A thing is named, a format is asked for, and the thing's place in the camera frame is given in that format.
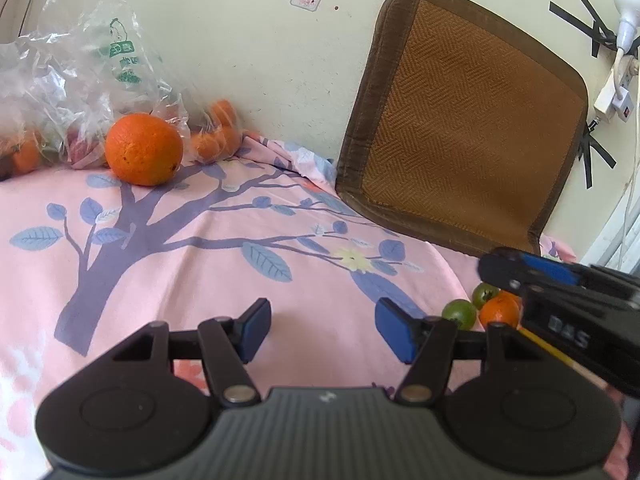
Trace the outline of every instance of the large orange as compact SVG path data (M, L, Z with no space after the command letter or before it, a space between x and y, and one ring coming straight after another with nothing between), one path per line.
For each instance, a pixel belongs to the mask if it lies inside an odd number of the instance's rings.
M510 296L512 295L498 294L498 296L484 304L478 319L485 329L492 321L500 321L514 328L518 326L520 322L520 307Z
M198 162L203 164L230 157L240 144L242 136L230 126L223 126L211 133L191 134L191 146L198 156Z
M158 186L172 179L182 160L182 138L162 119L131 114L109 130L104 153L111 171L124 182Z

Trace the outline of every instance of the green logo on bag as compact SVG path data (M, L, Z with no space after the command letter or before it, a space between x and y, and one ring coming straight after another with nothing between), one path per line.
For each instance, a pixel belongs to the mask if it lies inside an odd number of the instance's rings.
M117 56L118 54L130 54L135 52L133 43L127 41L127 30L118 18L113 18L109 24L109 32L111 38L114 40L109 48L109 57Z
M142 79L134 74L133 70L124 70L116 79L123 83L139 83L142 81Z
M135 51L136 49L133 48L133 43L131 43L130 41L111 43L109 47L109 57L117 56L118 54L129 54L130 52Z

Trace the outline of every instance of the blue gripper pad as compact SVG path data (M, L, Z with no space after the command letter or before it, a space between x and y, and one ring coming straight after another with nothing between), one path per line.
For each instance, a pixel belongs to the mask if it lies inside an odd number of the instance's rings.
M533 254L522 253L522 261L529 267L539 270L546 277L567 285L577 285L578 276L571 272L565 264L541 258Z
M238 343L236 352L247 364L255 357L258 348L271 328L271 303L260 298L234 323L234 334Z
M376 303L376 328L396 357L405 364L414 362L420 349L422 322L409 316L389 298Z

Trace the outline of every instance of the screw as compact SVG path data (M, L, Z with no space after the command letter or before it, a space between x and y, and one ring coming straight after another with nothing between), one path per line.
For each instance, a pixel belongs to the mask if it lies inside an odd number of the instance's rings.
M406 402L426 402L432 395L431 389L421 384L409 384L400 390L400 397Z
M222 395L229 402L240 404L241 402L249 402L252 400L257 395L257 392L251 386L236 384L235 386L229 386Z

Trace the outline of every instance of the white wall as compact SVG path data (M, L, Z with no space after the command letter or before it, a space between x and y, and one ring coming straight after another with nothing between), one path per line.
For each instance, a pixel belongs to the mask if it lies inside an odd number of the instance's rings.
M45 0L35 0L41 9ZM81 8L75 0L73 9ZM316 12L290 0L127 0L165 63L206 98L227 96L268 137L296 140L336 157L384 0L321 0ZM593 101L612 55L591 57L590 40L548 10L549 0L472 0L523 29L570 63ZM580 0L553 0L589 23ZM590 0L610 28L612 0ZM31 13L29 28L38 13ZM546 232L584 253L620 198L632 165L632 121L601 124L596 137L617 160L593 156L594 187L576 163Z
M0 7L5 0L0 0ZM0 17L0 43L9 43L15 39L20 30L22 17L29 0L8 0Z

